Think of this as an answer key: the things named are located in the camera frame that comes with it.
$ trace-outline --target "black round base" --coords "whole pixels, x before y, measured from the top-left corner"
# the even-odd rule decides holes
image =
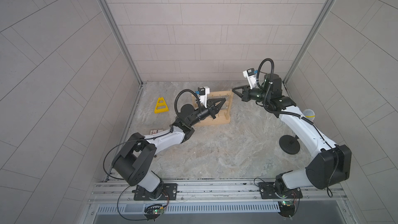
[[[279,146],[290,155],[295,155],[300,151],[300,143],[295,137],[284,135],[279,139]]]

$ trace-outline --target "yellow triangular object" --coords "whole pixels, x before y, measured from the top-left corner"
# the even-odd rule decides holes
[[[168,112],[169,108],[167,107],[166,102],[164,101],[163,97],[158,98],[158,102],[156,103],[155,113],[160,112]]]

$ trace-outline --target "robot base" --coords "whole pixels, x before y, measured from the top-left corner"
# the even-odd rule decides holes
[[[295,155],[300,151],[300,143],[297,141],[298,137],[284,135],[279,139],[279,146],[282,150],[290,155]]]
[[[167,198],[163,194],[160,194],[160,197],[158,199],[151,199],[145,194],[145,191],[146,191],[146,189],[137,185],[136,190],[133,191],[135,193],[134,200],[135,201],[146,201],[146,200],[166,201],[167,200]],[[165,183],[165,184],[163,184],[162,191],[165,191],[169,195],[169,201],[174,201],[177,197],[177,184],[176,183]]]

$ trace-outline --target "robotic arm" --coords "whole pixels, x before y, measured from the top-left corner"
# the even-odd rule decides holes
[[[265,74],[262,85],[260,85],[259,73],[262,65],[267,61],[271,62],[271,73]],[[257,71],[254,71],[253,68],[243,71],[249,85],[235,87],[232,91],[242,101],[255,100],[257,105],[261,102],[260,106],[280,118],[296,133],[295,138],[286,135],[279,140],[279,144],[285,152],[296,154],[300,150],[300,144],[297,141],[300,138],[313,158],[305,169],[276,176],[275,191],[279,196],[284,196],[292,189],[315,186],[318,189],[327,188],[329,194],[329,186],[348,179],[351,150],[346,145],[339,146],[326,137],[311,120],[303,115],[292,99],[282,95],[282,79],[274,74],[273,70],[273,61],[271,59],[263,60]],[[254,78],[257,87],[253,86]]]
[[[177,102],[184,92],[190,92],[195,96],[198,104],[197,109],[191,104],[186,104],[182,106],[181,112],[178,112]],[[226,99],[207,99],[209,93],[208,87],[198,88],[197,92],[189,89],[182,90],[174,102],[177,117],[176,121],[170,125],[170,130],[145,136],[137,132],[129,138],[113,159],[112,167],[130,186],[141,186],[145,189],[145,196],[150,199],[156,200],[160,197],[163,181],[154,172],[149,171],[152,159],[162,150],[187,141],[195,131],[192,126],[197,122],[208,116],[213,119],[216,118],[216,114],[220,111]]]

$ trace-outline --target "gray tiled wall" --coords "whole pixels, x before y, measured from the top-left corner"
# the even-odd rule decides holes
[[[267,57],[284,77],[325,0],[107,2],[144,81],[240,81]]]
[[[97,0],[0,0],[0,222],[77,220],[137,90]]]
[[[343,183],[361,223],[398,223],[398,0],[336,0],[287,88],[353,152]]]

